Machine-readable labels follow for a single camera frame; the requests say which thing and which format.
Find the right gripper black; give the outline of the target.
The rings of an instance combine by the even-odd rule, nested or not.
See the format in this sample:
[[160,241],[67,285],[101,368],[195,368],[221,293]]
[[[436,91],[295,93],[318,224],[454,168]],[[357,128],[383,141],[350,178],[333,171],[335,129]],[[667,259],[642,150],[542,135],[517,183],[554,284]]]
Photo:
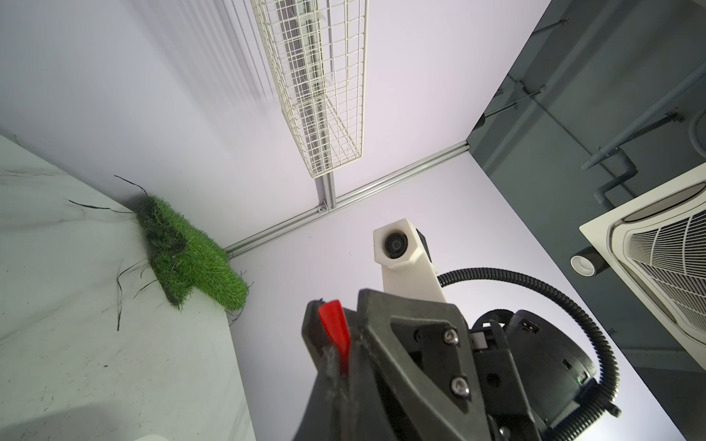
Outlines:
[[[451,304],[361,290],[363,338],[382,378],[422,440],[489,440],[486,409],[504,440],[557,440],[588,408],[598,368],[533,312],[492,310],[470,330]],[[479,367],[479,380],[475,372]]]

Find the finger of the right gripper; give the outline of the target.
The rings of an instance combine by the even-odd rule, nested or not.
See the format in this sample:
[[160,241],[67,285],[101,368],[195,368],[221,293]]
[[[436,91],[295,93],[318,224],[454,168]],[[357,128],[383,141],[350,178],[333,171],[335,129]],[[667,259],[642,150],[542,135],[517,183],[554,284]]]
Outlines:
[[325,301],[307,304],[303,318],[302,336],[317,370],[307,406],[297,432],[296,440],[341,440],[344,415],[341,401],[347,391],[347,375],[341,373],[338,350],[331,344],[318,310]]

